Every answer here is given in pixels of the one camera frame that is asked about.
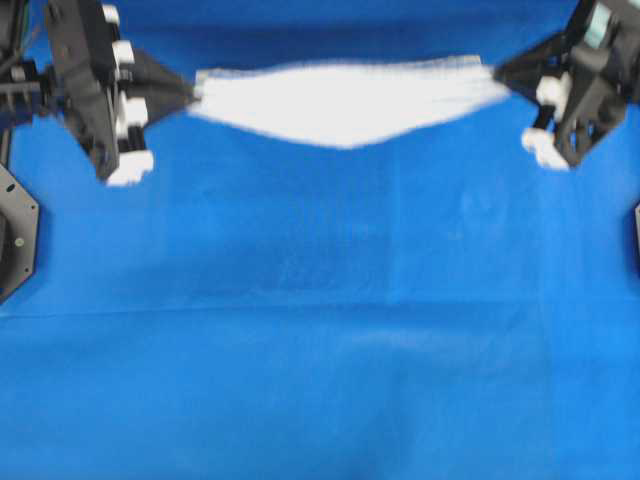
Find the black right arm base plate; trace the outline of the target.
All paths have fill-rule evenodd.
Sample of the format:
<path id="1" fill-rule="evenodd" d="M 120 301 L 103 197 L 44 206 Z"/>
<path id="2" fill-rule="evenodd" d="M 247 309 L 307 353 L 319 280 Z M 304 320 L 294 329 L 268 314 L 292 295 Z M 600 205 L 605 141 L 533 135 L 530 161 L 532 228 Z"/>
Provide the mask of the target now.
<path id="1" fill-rule="evenodd" d="M 633 246 L 634 246 L 634 255 L 635 255 L 635 264 L 636 264 L 636 270 L 637 270 L 637 274 L 639 276 L 639 272 L 640 272 L 640 203 L 638 202 L 638 204 L 634 207 L 633 210 L 633 233 L 634 233 L 634 240 L 633 240 Z"/>

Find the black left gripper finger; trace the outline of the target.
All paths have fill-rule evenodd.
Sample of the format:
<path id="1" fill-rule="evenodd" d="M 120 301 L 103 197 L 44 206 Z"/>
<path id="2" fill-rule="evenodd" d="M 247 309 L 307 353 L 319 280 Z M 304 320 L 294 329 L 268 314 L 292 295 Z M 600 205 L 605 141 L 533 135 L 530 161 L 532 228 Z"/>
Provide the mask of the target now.
<path id="1" fill-rule="evenodd" d="M 166 87 L 185 95 L 194 94 L 194 85 L 183 76 L 159 63 L 142 49 L 134 48 L 134 63 L 130 68 L 132 82 L 143 86 Z"/>
<path id="2" fill-rule="evenodd" d="M 143 129 L 155 125 L 166 117 L 181 112 L 195 103 L 193 92 L 149 92 L 144 95 L 147 121 Z"/>

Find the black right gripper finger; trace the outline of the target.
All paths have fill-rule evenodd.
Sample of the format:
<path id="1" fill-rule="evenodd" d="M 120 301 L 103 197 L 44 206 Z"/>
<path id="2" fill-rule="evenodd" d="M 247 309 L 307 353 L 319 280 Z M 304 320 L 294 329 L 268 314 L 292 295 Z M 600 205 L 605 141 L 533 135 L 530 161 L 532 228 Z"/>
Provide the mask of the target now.
<path id="1" fill-rule="evenodd" d="M 563 72 L 567 69 L 569 48 L 565 37 L 548 37 L 499 64 L 494 69 L 493 77 L 506 83 L 509 78 L 521 74 L 542 76 Z"/>
<path id="2" fill-rule="evenodd" d="M 508 75 L 508 74 L 495 74 L 494 79 L 508 88 L 511 92 L 529 100 L 531 103 L 537 106 L 551 106 L 552 101 L 543 100 L 538 95 L 538 88 L 543 79 L 554 79 L 554 75 Z"/>

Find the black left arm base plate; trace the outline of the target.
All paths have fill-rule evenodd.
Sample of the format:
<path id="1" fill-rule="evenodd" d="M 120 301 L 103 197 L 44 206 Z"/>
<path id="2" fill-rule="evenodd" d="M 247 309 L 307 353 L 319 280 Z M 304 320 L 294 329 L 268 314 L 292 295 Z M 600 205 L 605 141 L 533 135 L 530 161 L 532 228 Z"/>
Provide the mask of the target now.
<path id="1" fill-rule="evenodd" d="M 34 273 L 39 204 L 1 166 L 1 303 Z"/>

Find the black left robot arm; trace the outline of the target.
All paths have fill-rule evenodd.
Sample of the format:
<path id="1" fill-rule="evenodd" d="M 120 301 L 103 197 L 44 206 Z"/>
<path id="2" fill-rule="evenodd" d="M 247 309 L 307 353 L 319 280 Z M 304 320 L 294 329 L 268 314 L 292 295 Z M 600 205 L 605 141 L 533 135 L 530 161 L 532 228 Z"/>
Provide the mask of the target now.
<path id="1" fill-rule="evenodd" d="M 116 6 L 49 1 L 44 23 L 52 61 L 27 58 L 37 32 L 30 4 L 1 4 L 1 148 L 36 116 L 60 119 L 110 187 L 139 183 L 154 168 L 145 131 L 195 104 L 195 85 L 121 36 Z"/>

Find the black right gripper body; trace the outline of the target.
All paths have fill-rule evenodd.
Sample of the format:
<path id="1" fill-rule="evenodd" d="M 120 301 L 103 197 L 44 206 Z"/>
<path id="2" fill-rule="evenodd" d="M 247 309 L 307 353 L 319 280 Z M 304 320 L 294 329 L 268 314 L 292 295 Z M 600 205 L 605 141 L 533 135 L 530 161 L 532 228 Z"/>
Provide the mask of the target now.
<path id="1" fill-rule="evenodd" d="M 570 45 L 567 69 L 543 79 L 538 106 L 523 147 L 551 170 L 570 170 L 624 120 L 639 102 L 639 3 L 580 1 L 564 29 Z"/>

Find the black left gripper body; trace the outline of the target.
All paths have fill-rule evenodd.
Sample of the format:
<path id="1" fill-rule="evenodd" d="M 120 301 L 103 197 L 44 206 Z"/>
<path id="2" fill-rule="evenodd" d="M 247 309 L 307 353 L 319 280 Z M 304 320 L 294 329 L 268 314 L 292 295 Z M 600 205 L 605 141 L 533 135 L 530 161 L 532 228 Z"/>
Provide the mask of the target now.
<path id="1" fill-rule="evenodd" d="M 154 168 L 147 101 L 129 93 L 135 54 L 120 14 L 101 1 L 49 1 L 45 25 L 65 126 L 108 187 L 139 183 Z"/>

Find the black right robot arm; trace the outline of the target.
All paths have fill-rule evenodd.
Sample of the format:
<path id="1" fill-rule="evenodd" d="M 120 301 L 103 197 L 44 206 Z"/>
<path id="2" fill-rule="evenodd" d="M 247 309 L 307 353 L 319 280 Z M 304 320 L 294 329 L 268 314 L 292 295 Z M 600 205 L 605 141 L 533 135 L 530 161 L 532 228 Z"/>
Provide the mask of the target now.
<path id="1" fill-rule="evenodd" d="M 546 169 L 578 167 L 639 102 L 639 4 L 580 1 L 566 27 L 495 68 L 538 108 L 521 136 Z"/>

